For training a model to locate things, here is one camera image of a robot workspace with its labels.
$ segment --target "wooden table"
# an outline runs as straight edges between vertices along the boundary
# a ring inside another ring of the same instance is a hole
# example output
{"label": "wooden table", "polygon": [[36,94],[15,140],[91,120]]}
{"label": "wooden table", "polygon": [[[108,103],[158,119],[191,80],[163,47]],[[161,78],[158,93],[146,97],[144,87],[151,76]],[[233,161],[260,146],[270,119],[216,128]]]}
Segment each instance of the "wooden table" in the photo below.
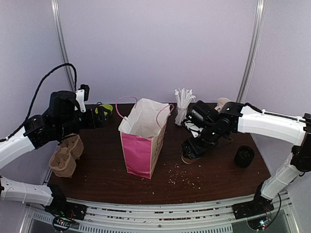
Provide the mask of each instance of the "wooden table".
{"label": "wooden table", "polygon": [[[127,116],[132,104],[120,104]],[[213,149],[192,165],[181,161],[181,143],[190,133],[174,124],[175,111],[168,119],[164,144],[151,180],[126,173],[114,111],[108,126],[82,130],[84,152],[71,179],[52,174],[50,183],[59,185],[66,197],[120,204],[176,204],[221,200],[255,193],[269,171],[249,134],[232,134],[233,142]],[[248,145],[255,151],[250,167],[234,163],[237,149]]]}

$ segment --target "vertical metal bar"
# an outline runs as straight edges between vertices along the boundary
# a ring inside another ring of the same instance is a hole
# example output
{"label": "vertical metal bar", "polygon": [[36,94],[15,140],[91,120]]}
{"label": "vertical metal bar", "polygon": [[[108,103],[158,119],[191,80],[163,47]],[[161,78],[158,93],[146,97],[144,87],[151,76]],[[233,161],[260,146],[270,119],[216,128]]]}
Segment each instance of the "vertical metal bar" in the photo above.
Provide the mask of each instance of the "vertical metal bar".
{"label": "vertical metal bar", "polygon": [[[58,35],[58,42],[59,42],[59,46],[60,46],[60,50],[62,54],[62,59],[64,63],[69,63],[68,55],[67,55],[67,51],[65,47],[65,40],[64,40],[64,35],[63,35],[61,18],[59,14],[58,0],[51,0],[51,4],[52,4],[52,13],[53,13],[53,17],[54,17],[54,21],[56,25],[56,31]],[[73,78],[70,68],[69,67],[64,67],[64,68],[65,68],[65,72],[66,72],[66,76],[68,79],[70,89],[72,91],[76,91],[76,88],[74,86],[74,78]]]}
{"label": "vertical metal bar", "polygon": [[258,0],[252,41],[251,41],[249,54],[248,54],[248,58],[247,58],[247,62],[246,62],[246,66],[245,66],[245,70],[243,74],[242,83],[241,83],[239,94],[237,97],[237,102],[244,101],[246,91],[248,88],[248,84],[249,84],[249,81],[252,75],[253,62],[254,62],[254,58],[255,58],[255,54],[256,54],[259,38],[260,38],[261,27],[263,23],[264,7],[265,7],[265,0]]}

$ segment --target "black cup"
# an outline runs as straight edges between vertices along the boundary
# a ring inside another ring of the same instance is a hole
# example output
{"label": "black cup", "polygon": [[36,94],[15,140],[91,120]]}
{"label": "black cup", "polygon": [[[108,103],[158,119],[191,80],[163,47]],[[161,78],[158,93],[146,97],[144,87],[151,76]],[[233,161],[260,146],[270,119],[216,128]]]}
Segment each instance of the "black cup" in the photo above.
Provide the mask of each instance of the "black cup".
{"label": "black cup", "polygon": [[239,167],[248,167],[255,157],[255,152],[248,146],[241,146],[238,148],[234,157],[234,162]]}

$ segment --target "paper bag handle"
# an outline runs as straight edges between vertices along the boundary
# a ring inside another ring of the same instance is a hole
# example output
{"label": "paper bag handle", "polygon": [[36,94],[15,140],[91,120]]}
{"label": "paper bag handle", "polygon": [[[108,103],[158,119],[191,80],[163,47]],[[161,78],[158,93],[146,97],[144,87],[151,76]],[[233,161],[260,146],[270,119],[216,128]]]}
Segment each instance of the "paper bag handle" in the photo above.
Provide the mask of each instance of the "paper bag handle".
{"label": "paper bag handle", "polygon": [[117,102],[116,102],[116,110],[117,110],[118,115],[121,116],[123,119],[124,119],[124,116],[122,116],[122,115],[119,113],[119,111],[118,111],[118,102],[119,102],[120,100],[122,100],[122,99],[125,99],[125,98],[134,98],[134,99],[136,99],[136,103],[135,103],[135,105],[134,105],[134,108],[136,108],[136,104],[137,104],[137,102],[138,102],[138,99],[137,99],[136,97],[134,97],[134,96],[124,96],[124,97],[122,97],[122,98],[120,98],[120,99],[117,100]]}
{"label": "paper bag handle", "polygon": [[162,127],[160,126],[160,124],[159,124],[157,118],[158,118],[158,116],[160,115],[160,113],[162,113],[163,110],[166,109],[168,106],[172,106],[172,107],[173,107],[172,110],[170,111],[170,114],[171,114],[172,111],[173,111],[174,108],[175,108],[173,104],[166,105],[166,106],[165,106],[164,108],[162,108],[161,111],[156,115],[156,118],[155,118],[155,119],[156,119],[156,123],[157,123],[157,125],[160,127],[160,129],[162,129]]}

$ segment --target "white wall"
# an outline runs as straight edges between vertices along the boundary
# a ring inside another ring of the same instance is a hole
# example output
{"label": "white wall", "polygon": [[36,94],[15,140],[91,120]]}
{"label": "white wall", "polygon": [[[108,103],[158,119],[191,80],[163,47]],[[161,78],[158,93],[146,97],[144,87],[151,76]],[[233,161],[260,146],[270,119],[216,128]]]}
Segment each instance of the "white wall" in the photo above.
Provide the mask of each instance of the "white wall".
{"label": "white wall", "polygon": [[[269,0],[255,69],[246,101],[268,111],[293,116],[311,113],[311,1]],[[257,146],[275,173],[291,145],[255,135]],[[289,188],[303,233],[310,232],[311,175]]]}
{"label": "white wall", "polygon": [[237,98],[256,0],[59,1],[66,48],[89,102],[135,95],[176,101]]}
{"label": "white wall", "polygon": [[[62,63],[50,0],[0,0],[0,137],[25,119],[41,78]],[[69,89],[63,70],[48,78],[40,90],[34,114],[43,113],[52,91]],[[55,143],[27,153],[0,170],[16,181],[42,184]],[[0,202],[0,232],[16,233],[24,205]]]}

